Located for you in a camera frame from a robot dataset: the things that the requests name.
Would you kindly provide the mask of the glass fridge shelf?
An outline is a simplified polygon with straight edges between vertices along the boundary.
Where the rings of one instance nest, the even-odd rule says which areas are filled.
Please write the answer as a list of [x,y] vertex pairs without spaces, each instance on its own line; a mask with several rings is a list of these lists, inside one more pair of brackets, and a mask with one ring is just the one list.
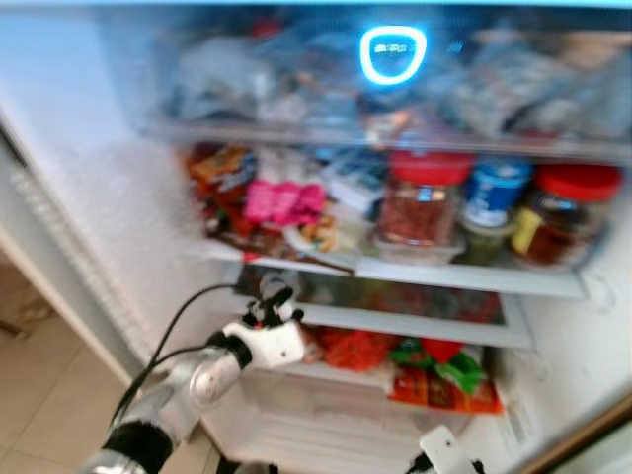
[[257,265],[276,270],[295,270],[310,273],[325,273],[340,277],[367,278],[385,281],[404,281],[405,283],[433,285],[434,287],[452,287],[477,290],[495,290],[527,296],[550,296],[561,298],[587,297],[586,286],[578,273],[534,272],[523,268],[475,267],[446,265],[438,267],[392,265],[374,258],[361,258],[350,271],[273,259],[267,257],[248,257],[241,250],[221,243],[221,241],[203,240],[198,244],[196,256],[212,259],[216,262]]

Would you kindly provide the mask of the white crisper drawer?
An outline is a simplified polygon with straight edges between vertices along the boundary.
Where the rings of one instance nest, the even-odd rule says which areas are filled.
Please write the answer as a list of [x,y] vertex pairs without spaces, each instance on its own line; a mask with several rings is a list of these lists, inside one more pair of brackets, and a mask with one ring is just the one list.
[[528,430],[514,411],[468,415],[389,401],[383,389],[252,371],[203,419],[231,459],[301,474],[403,474],[429,430],[448,428],[489,474],[519,460]]

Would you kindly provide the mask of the tall red-lid jar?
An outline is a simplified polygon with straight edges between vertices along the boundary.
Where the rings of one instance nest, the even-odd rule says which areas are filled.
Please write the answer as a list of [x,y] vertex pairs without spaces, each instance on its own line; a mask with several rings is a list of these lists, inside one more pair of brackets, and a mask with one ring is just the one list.
[[475,157],[461,152],[393,150],[376,221],[385,243],[403,247],[446,247]]

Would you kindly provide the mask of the orange snack package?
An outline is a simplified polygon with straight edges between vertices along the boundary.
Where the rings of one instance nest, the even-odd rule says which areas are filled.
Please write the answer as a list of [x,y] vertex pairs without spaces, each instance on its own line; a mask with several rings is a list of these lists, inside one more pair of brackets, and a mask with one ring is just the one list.
[[187,172],[203,196],[241,199],[256,177],[256,153],[248,146],[200,146],[187,161]]

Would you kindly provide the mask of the clear fridge chiller drawer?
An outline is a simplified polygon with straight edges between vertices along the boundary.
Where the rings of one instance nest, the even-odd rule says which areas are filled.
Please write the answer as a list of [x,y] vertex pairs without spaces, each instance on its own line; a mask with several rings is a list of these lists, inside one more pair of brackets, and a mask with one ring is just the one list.
[[100,14],[153,136],[627,163],[631,14],[566,6],[127,6]]

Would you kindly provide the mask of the green and red packets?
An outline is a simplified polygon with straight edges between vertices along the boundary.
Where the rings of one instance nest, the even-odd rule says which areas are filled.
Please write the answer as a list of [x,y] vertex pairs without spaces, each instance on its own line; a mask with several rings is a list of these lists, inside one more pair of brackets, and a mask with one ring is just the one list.
[[500,415],[503,401],[486,364],[486,348],[406,338],[388,353],[396,366],[388,398],[459,414]]

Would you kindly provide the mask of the wide red-lid dark jar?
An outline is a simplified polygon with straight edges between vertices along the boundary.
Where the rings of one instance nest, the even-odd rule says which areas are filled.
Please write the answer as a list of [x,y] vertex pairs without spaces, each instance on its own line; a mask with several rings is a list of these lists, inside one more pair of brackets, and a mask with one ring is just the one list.
[[509,249],[538,270],[572,267],[588,255],[622,191],[624,172],[600,164],[542,164],[514,216]]

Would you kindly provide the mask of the red vegetable bag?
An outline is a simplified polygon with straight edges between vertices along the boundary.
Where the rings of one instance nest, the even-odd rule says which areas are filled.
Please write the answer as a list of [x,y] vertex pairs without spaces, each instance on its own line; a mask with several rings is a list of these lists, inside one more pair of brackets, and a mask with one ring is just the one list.
[[382,365],[399,343],[396,335],[343,328],[319,329],[316,340],[326,364],[360,373]]

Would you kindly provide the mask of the green jar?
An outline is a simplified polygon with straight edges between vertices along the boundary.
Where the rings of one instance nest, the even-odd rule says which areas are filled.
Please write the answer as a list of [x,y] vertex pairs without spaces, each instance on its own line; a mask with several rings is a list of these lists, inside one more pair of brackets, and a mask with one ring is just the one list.
[[503,253],[506,240],[512,234],[514,227],[505,224],[498,227],[461,222],[466,238],[466,249],[455,259],[459,265],[491,266]]

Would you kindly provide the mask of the pink food package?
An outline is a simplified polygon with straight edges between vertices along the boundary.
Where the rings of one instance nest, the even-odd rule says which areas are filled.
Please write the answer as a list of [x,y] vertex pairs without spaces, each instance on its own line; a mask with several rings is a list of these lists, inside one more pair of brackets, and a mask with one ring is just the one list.
[[326,202],[324,186],[256,180],[248,186],[244,213],[253,224],[317,224]]

